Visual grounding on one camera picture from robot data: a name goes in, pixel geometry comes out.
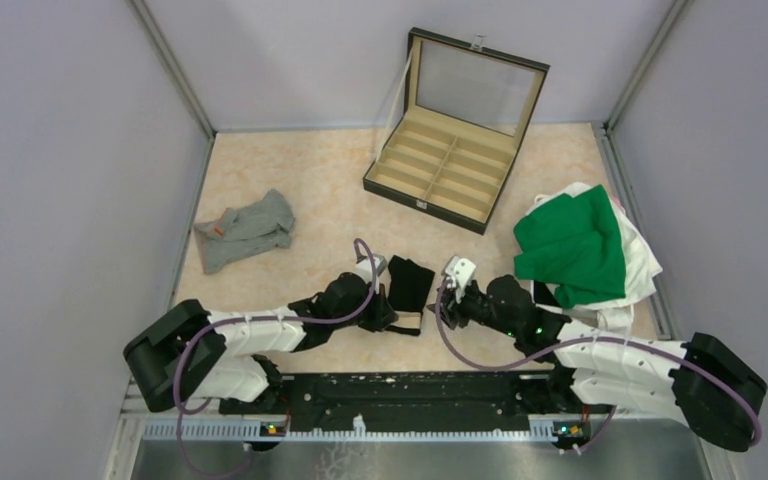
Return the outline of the black underwear with beige waistband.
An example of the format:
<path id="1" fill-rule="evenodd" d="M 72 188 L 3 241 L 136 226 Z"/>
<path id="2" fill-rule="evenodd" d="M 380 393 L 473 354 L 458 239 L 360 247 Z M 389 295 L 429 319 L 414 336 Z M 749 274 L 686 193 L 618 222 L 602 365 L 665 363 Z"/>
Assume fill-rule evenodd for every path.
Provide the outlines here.
<path id="1" fill-rule="evenodd" d="M 422 330 L 422 315 L 431 291 L 435 273 L 411 259 L 393 255 L 387 270 L 390 275 L 388 303 L 397 320 L 387 326 L 387 332 L 418 337 Z"/>

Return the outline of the grey striped underwear orange trim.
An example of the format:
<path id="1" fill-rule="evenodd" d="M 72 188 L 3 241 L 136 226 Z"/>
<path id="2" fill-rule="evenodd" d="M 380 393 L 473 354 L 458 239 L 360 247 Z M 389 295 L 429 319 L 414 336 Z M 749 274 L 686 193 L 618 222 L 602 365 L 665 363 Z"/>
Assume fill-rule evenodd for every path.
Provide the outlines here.
<path id="1" fill-rule="evenodd" d="M 229 263 L 291 246 L 296 218 L 286 198 L 270 189 L 261 200 L 226 208 L 219 218 L 195 223 L 193 233 L 207 275 Z"/>

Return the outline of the black leather compartment box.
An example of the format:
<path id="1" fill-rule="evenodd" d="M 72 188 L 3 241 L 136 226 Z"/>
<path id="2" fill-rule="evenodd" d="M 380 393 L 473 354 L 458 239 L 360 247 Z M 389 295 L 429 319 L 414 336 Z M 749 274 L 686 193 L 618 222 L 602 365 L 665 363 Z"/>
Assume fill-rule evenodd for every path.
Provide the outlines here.
<path id="1" fill-rule="evenodd" d="M 365 191 L 482 235 L 507 183 L 548 64 L 414 27 Z"/>

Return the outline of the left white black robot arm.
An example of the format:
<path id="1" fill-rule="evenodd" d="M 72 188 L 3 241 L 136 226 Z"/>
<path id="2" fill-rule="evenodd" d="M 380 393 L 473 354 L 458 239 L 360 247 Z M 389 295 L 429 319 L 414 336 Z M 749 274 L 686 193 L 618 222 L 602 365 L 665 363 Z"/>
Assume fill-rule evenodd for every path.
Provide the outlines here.
<path id="1" fill-rule="evenodd" d="M 192 414 L 189 400 L 217 399 L 226 412 L 263 414 L 284 400 L 268 353 L 317 348 L 347 326 L 380 332 L 397 318 L 383 285 L 345 272 L 275 310 L 221 312 L 184 300 L 127 343 L 123 357 L 151 412 Z"/>

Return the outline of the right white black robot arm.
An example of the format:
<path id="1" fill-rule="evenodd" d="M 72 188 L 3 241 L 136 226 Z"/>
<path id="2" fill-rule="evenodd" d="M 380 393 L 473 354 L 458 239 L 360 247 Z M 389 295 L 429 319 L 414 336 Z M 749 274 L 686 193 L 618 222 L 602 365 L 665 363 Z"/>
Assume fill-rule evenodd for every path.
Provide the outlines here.
<path id="1" fill-rule="evenodd" d="M 510 275 L 486 289 L 446 277 L 427 308 L 441 333 L 475 323 L 512 339 L 524 362 L 551 365 L 539 412 L 646 412 L 733 452 L 762 438 L 768 386 L 712 335 L 662 341 L 608 332 L 535 303 Z"/>

